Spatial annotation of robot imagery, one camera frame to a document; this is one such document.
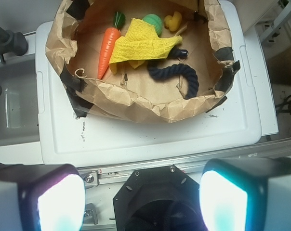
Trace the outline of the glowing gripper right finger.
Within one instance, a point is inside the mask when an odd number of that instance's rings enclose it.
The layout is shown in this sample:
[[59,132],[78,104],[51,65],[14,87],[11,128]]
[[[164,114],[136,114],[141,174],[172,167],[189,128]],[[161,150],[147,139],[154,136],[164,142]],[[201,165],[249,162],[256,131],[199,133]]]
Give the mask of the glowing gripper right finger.
[[210,231],[291,231],[291,158],[211,159],[199,204]]

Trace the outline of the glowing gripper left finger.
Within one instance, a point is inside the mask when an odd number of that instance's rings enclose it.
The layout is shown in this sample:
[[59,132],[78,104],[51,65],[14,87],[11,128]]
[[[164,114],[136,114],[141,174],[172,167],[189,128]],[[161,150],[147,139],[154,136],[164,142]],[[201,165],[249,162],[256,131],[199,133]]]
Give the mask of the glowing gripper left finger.
[[85,186],[63,165],[0,165],[0,231],[78,231]]

